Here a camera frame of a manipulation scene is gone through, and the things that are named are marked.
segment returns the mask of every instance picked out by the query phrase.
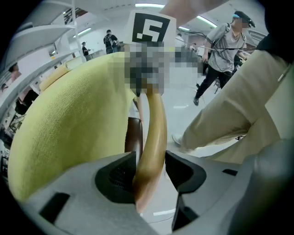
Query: ceiling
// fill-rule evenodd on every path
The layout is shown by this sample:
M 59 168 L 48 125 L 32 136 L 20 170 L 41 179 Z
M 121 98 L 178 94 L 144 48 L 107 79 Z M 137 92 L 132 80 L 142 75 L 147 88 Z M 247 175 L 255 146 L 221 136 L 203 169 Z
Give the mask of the ceiling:
M 60 0 L 71 3 L 71 0 Z M 96 16 L 95 23 L 103 23 L 103 21 L 111 21 L 118 17 L 128 16 L 130 11 L 135 8 L 135 3 L 154 3 L 165 5 L 168 0 L 76 0 L 76 7 L 88 11 Z M 159 12 L 160 8 L 140 8 L 141 10 L 148 10 Z M 264 23 L 264 8 L 256 0 L 229 0 L 225 4 L 205 13 L 201 16 L 218 25 L 223 22 L 231 22 L 233 13 L 243 11 L 256 24 L 254 30 L 262 35 L 267 35 L 267 30 Z M 183 25 L 194 31 L 208 33 L 212 27 L 195 18 Z M 248 32 L 245 33 L 247 41 L 251 45 L 257 45 L 258 40 L 252 39 Z

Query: beige pants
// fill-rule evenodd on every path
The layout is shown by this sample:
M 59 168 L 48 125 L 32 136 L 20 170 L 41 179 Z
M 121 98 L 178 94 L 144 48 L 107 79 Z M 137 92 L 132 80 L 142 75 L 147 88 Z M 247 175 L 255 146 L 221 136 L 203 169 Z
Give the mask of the beige pants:
M 209 158 L 242 163 L 244 158 L 279 140 L 265 104 L 278 88 L 288 64 L 278 56 L 256 50 L 222 91 L 195 117 L 183 138 L 183 150 L 221 144 L 246 135 Z

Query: floor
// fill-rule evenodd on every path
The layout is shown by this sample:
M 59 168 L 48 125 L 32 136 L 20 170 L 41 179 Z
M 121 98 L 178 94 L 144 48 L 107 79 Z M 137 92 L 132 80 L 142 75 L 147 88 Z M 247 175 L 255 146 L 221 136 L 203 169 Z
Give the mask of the floor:
M 200 85 L 205 77 L 200 74 L 197 75 L 197 68 L 184 66 L 183 64 L 182 67 L 170 68 L 170 83 L 166 85 L 164 94 L 162 95 L 168 127 L 167 150 L 172 152 L 179 151 L 179 146 L 172 140 L 171 135 L 173 133 L 183 134 L 186 127 L 197 116 L 201 109 L 216 96 L 214 93 L 217 89 L 216 86 L 213 86 L 213 83 L 199 100 L 199 106 L 195 106 L 193 98 L 196 94 L 196 82 Z M 146 137 L 149 126 L 149 107 L 146 96 L 142 95 L 141 98 L 144 116 L 143 132 Z M 236 141 L 237 140 L 232 140 L 222 145 L 211 145 L 198 148 L 190 153 L 190 155 L 195 157 L 210 156 L 232 145 Z M 177 191 L 165 173 L 164 168 L 157 190 L 148 207 L 144 213 L 141 214 L 146 222 L 161 235 L 171 233 L 176 199 Z

